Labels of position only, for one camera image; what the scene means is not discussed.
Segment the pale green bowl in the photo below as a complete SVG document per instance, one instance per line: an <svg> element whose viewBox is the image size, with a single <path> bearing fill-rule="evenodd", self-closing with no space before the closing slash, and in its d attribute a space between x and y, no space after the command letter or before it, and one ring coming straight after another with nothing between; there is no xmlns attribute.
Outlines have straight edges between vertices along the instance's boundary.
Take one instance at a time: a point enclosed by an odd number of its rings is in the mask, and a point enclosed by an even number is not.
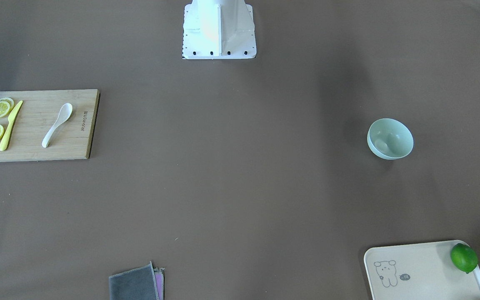
<svg viewBox="0 0 480 300"><path fill-rule="evenodd" d="M392 118L374 121L368 129L366 141L371 152L385 160L405 158L415 146L411 131Z"/></svg>

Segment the white ceramic spoon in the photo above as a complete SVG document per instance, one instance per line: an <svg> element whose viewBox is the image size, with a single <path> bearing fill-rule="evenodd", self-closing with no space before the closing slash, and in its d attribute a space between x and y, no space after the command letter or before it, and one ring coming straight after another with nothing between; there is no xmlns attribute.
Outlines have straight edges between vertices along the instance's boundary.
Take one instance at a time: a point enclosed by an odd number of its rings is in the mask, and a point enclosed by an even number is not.
<svg viewBox="0 0 480 300"><path fill-rule="evenodd" d="M52 135L61 125L63 125L63 123L65 123L71 117L72 112L73 112L73 105L71 103L65 103L64 105L62 105L59 111L59 114L57 116L57 119L55 120L55 123L49 128L45 137L42 139L41 145L43 148L48 147L50 140L52 138Z"/></svg>

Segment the grey folded cloth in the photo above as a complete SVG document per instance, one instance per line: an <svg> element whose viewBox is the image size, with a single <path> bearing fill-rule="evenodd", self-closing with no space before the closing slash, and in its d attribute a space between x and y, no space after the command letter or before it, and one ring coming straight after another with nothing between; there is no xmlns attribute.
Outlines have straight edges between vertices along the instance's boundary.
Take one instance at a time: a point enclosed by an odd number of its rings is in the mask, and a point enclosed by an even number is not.
<svg viewBox="0 0 480 300"><path fill-rule="evenodd" d="M163 300L164 268L148 265L109 277L111 300Z"/></svg>

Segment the cream plastic tray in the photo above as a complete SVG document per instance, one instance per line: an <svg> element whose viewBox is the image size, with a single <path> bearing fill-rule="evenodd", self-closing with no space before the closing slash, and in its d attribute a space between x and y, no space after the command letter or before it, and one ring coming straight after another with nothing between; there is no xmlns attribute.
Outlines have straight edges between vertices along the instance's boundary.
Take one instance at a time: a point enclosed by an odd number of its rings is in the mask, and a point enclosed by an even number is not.
<svg viewBox="0 0 480 300"><path fill-rule="evenodd" d="M451 260L459 240L371 247L364 265L374 300L480 300L480 268Z"/></svg>

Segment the yellow plastic knife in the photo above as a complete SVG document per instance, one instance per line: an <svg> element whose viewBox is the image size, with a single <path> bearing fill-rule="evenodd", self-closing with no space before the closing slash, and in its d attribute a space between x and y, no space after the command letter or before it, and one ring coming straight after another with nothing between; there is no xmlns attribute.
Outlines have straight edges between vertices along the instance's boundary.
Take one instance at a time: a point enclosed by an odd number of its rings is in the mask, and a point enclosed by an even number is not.
<svg viewBox="0 0 480 300"><path fill-rule="evenodd" d="M12 130L15 125L15 120L22 106L23 106L23 100L19 101L8 115L8 118L7 118L8 125L4 135L2 135L2 138L0 140L0 151L5 151L8 148L8 144L10 143L10 139L12 135Z"/></svg>

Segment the lemon slice near knife tip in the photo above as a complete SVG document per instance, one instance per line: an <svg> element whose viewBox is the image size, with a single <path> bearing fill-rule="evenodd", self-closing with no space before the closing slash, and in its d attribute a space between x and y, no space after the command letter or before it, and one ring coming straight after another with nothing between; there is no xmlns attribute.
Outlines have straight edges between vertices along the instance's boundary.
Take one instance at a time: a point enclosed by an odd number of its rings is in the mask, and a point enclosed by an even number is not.
<svg viewBox="0 0 480 300"><path fill-rule="evenodd" d="M14 108L15 101L11 97L0 99L0 118L7 116Z"/></svg>

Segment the green lime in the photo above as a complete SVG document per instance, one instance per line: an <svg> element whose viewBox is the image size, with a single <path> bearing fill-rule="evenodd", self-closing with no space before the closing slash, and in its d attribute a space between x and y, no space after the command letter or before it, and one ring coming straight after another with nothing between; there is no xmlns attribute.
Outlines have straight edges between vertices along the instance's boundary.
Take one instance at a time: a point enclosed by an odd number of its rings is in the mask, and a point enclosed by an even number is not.
<svg viewBox="0 0 480 300"><path fill-rule="evenodd" d="M468 245L457 243L450 252L452 264L462 272L469 274L478 266L478 255Z"/></svg>

